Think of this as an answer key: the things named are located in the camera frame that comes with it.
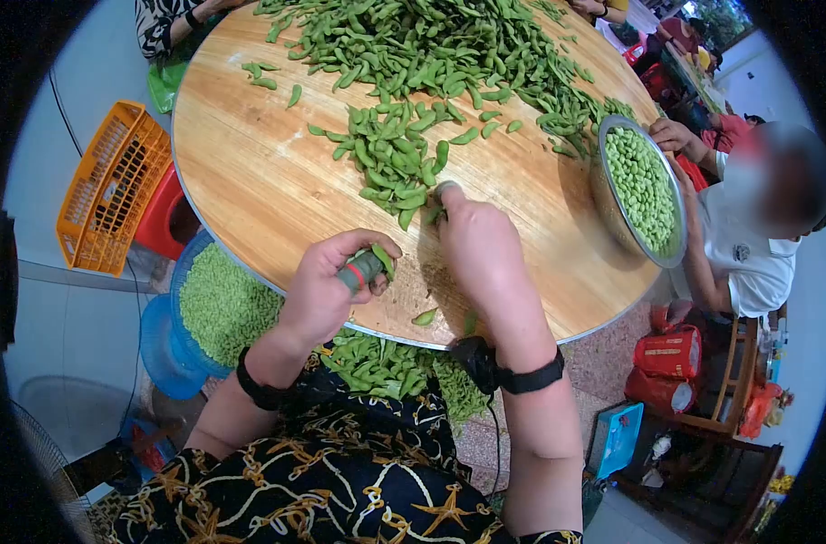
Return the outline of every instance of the blue plastic container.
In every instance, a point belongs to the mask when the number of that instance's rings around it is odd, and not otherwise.
[[[622,416],[627,416],[626,425],[621,422]],[[641,423],[642,402],[629,406],[623,404],[597,415],[594,443],[588,457],[589,471],[597,475],[597,480],[608,477],[630,463]]]
[[[208,378],[174,332],[168,294],[151,300],[141,315],[140,355],[150,380],[171,398],[196,396]]]
[[[187,282],[187,274],[189,269],[193,267],[193,261],[199,253],[203,252],[206,247],[213,243],[213,238],[208,231],[202,230],[191,239],[187,246],[177,259],[177,264],[174,265],[174,274],[171,276],[171,321],[174,324],[174,332],[177,339],[184,349],[189,353],[190,360],[213,376],[214,378],[223,379],[228,376],[232,369],[228,366],[223,366],[211,359],[201,346],[189,333],[189,330],[183,326],[183,316],[180,314],[180,289],[183,284]]]
[[[144,431],[145,434],[153,434],[159,428],[151,423],[150,421],[145,421],[144,419],[137,419],[132,416],[126,417],[126,421],[123,423],[123,429],[120,431],[120,437],[123,439],[123,443],[132,446],[133,439],[135,438],[134,433],[134,426],[135,424],[140,427],[141,430]],[[156,449],[159,451],[159,455],[162,457],[162,460],[167,465],[174,456],[177,454],[176,450],[174,449],[174,444],[168,440],[168,438],[163,438],[160,441],[156,441],[154,443]],[[151,478],[153,478],[156,473],[145,466],[143,463],[140,462],[137,456],[132,456],[132,463],[135,464],[135,468],[138,469],[138,473],[141,476],[141,483],[145,483]]]

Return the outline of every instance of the red shopping bag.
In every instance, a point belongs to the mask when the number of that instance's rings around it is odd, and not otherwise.
[[[696,398],[694,388],[687,381],[646,376],[637,367],[630,371],[624,385],[624,395],[666,414],[684,412]]]
[[[702,359],[700,331],[679,325],[674,332],[646,336],[636,342],[633,364],[649,376],[695,378]]]

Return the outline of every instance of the zebra print shirt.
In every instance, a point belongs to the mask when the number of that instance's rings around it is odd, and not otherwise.
[[[144,58],[171,52],[171,23],[204,0],[135,0],[135,27]]]

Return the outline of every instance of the stainless steel bowl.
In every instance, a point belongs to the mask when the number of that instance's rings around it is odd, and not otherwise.
[[[591,159],[591,172],[589,179],[591,181],[591,191],[594,194],[594,203],[597,207],[597,212],[606,224],[609,231],[618,239],[621,244],[632,253],[644,255],[655,261],[658,267],[673,268],[681,263],[681,258],[684,257],[685,248],[688,245],[688,222],[685,216],[684,201],[681,199],[681,192],[679,190],[679,182],[676,179],[676,174],[673,169],[669,167],[667,158],[663,152],[658,148],[655,141],[648,136],[648,133],[642,129],[641,126],[636,125],[630,119],[620,115],[610,115],[603,119],[600,124],[599,146],[598,150],[606,149],[606,135],[610,129],[622,127],[625,130],[639,132],[646,141],[656,151],[658,158],[661,159],[663,167],[667,170],[669,190],[673,198],[673,214],[676,220],[673,228],[673,233],[669,238],[668,244],[660,253],[655,253],[649,248],[645,242],[640,238],[639,233],[633,223],[630,222],[627,210],[618,199],[618,192],[615,190],[615,182],[612,179],[612,174],[609,171],[609,164],[605,157],[605,153],[598,152],[596,157]]]

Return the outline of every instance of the wooden table top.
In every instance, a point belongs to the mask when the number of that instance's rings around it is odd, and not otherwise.
[[[657,119],[642,83],[590,24],[571,11],[562,19],[570,28],[563,29],[535,13],[550,37],[578,36],[578,44],[563,43],[596,81],[578,78],[578,88],[629,103],[643,126]],[[193,209],[233,256],[281,290],[313,242],[356,227],[387,233],[405,256],[386,294],[353,308],[355,325],[407,343],[447,345],[462,334],[469,305],[442,261],[435,228],[420,228],[417,214],[408,232],[402,231],[396,218],[358,196],[364,180],[353,163],[334,162],[335,144],[307,129],[312,123],[346,133],[346,104],[375,105],[376,98],[365,96],[372,85],[354,83],[331,93],[337,74],[308,76],[307,65],[287,60],[283,43],[297,40],[299,28],[293,24],[276,44],[267,44],[270,25],[244,6],[226,16],[189,63],[174,107],[172,141]],[[249,84],[241,64],[252,61],[281,68],[269,74],[277,91]],[[287,110],[295,83],[303,93]],[[415,100],[433,101],[422,93]],[[453,103],[469,121],[427,131],[429,156],[437,141],[484,125],[467,93]],[[496,120],[504,126],[488,140],[451,146],[437,180],[459,182],[470,198],[491,202],[512,218],[556,339],[572,339],[618,317],[645,294],[660,269],[614,241],[594,209],[588,163],[550,150],[534,108],[515,96],[503,106],[485,104],[503,112]],[[513,119],[524,127],[507,135],[506,123]],[[435,306],[440,311],[430,326],[410,323]]]
[[[710,112],[726,113],[727,106],[724,97],[715,90],[715,82],[712,81],[712,78],[706,74],[700,74],[696,67],[689,63],[674,45],[667,43],[667,50],[672,58],[676,60],[678,69],[683,72],[683,79],[694,88],[694,91],[706,103],[706,107],[709,108]]]

